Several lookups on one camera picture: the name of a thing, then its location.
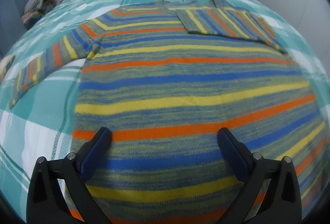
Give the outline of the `striped knit sweater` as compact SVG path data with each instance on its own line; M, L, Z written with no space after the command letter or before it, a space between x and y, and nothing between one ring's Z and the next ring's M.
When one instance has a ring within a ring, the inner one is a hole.
M25 128L22 165L76 152L101 127L111 144L86 186L115 223L212 223L241 183L220 128L265 158L290 156L302 216L329 181L329 127L302 68L268 22L224 0L122 6L83 22L25 64L4 91Z

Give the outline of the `teal plaid bed blanket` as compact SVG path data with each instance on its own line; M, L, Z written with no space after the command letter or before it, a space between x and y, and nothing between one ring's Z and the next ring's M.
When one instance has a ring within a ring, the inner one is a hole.
M1 83L1 191L20 217L39 156L112 133L87 188L114 223L215 223L242 183L217 131L290 156L302 215L329 182L329 79L255 0L65 0L12 47Z

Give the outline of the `pile of clothes on nightstand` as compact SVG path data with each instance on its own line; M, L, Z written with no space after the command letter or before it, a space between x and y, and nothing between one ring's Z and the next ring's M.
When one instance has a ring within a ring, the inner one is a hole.
M27 30L56 6L56 0L29 0L24 8L22 22Z

